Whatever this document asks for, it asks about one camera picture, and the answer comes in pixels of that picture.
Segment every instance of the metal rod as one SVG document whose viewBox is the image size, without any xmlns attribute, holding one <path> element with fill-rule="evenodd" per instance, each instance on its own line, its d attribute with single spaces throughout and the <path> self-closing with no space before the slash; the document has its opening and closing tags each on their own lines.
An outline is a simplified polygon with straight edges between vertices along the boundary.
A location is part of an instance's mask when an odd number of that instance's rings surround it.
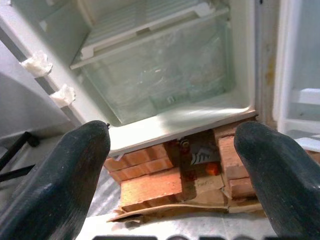
<svg viewBox="0 0 320 240">
<path fill-rule="evenodd" d="M 35 165 L 31 165 L 31 166 L 26 166 L 17 170 L 13 170 L 13 171 L 9 171 L 6 172 L 4 174 L 0 174 L 0 182 L 4 182 L 10 179 L 15 179 L 24 175 L 27 175 L 31 169 L 34 167 Z"/>
<path fill-rule="evenodd" d="M 6 151 L 6 153 L 0 158 L 0 171 L 6 166 L 6 164 L 16 155 L 16 153 L 22 148 L 22 146 L 31 137 L 30 132 L 25 132 L 21 137 Z"/>
</svg>

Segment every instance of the refrigerator shelf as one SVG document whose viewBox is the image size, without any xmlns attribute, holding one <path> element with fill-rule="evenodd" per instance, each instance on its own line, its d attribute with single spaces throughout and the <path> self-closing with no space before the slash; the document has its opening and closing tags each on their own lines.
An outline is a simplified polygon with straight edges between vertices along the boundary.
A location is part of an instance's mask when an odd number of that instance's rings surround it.
<svg viewBox="0 0 320 240">
<path fill-rule="evenodd" d="M 95 51 L 178 22 L 192 14 L 204 17 L 215 12 L 210 2 L 201 0 L 141 0 L 108 14 L 97 23 L 81 48 L 81 59 Z"/>
</svg>

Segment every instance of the white plastic part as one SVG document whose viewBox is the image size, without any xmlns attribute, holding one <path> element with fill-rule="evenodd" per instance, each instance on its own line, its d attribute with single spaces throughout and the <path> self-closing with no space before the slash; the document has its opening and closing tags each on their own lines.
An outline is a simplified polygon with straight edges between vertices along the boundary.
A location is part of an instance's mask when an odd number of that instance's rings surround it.
<svg viewBox="0 0 320 240">
<path fill-rule="evenodd" d="M 99 61 L 101 59 L 111 57 L 112 55 L 118 54 L 120 52 L 128 51 L 138 45 L 142 45 L 143 43 L 149 42 L 150 40 L 161 38 L 164 35 L 167 35 L 169 33 L 172 33 L 178 30 L 183 30 L 185 28 L 196 26 L 197 24 L 201 24 L 203 22 L 208 21 L 208 19 L 216 18 L 228 12 L 229 12 L 229 9 L 227 7 L 218 9 L 213 14 L 210 14 L 210 16 L 188 20 L 186 22 L 182 22 L 159 31 L 151 32 L 148 35 L 138 36 L 130 40 L 127 40 L 125 42 L 121 42 L 116 45 L 106 47 L 104 50 L 100 51 L 99 54 L 95 54 L 93 57 L 90 57 L 88 59 L 82 59 L 79 55 L 77 55 L 74 58 L 74 61 L 70 66 L 70 68 L 74 70 L 82 66 L 85 66 L 87 64 Z"/>
<path fill-rule="evenodd" d="M 273 118 L 279 132 L 304 149 L 320 152 L 319 60 L 314 31 L 319 20 L 317 0 L 282 0 L 279 17 Z"/>
<path fill-rule="evenodd" d="M 294 90 L 292 101 L 300 104 L 320 105 L 320 88 Z"/>
<path fill-rule="evenodd" d="M 141 0 L 108 14 L 96 24 L 81 49 L 81 59 L 92 58 L 95 51 L 136 37 L 140 31 L 181 20 L 195 13 L 199 17 L 212 14 L 214 7 L 198 0 Z"/>
<path fill-rule="evenodd" d="M 11 0 L 0 0 L 0 6 L 11 6 Z"/>
<path fill-rule="evenodd" d="M 320 140 L 309 137 L 301 137 L 295 141 L 306 150 L 320 152 Z"/>
</svg>

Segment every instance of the open refrigerator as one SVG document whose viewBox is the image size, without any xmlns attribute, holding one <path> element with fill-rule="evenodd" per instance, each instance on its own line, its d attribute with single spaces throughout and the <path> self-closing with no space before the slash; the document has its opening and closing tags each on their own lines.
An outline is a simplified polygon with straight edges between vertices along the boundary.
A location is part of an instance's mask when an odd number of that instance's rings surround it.
<svg viewBox="0 0 320 240">
<path fill-rule="evenodd" d="M 320 152 L 319 10 L 316 0 L 5 0 L 0 27 L 66 115 L 61 133 L 110 123 L 112 157 L 257 115 Z"/>
</svg>

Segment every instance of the orange object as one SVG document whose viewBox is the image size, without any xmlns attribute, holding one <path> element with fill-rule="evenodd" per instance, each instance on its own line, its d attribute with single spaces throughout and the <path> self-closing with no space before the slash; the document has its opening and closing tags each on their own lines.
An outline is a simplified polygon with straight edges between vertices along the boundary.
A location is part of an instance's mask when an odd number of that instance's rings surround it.
<svg viewBox="0 0 320 240">
<path fill-rule="evenodd" d="M 205 171 L 207 174 L 210 174 L 212 176 L 217 176 L 220 173 L 219 163 L 218 162 L 209 162 L 205 167 Z"/>
</svg>

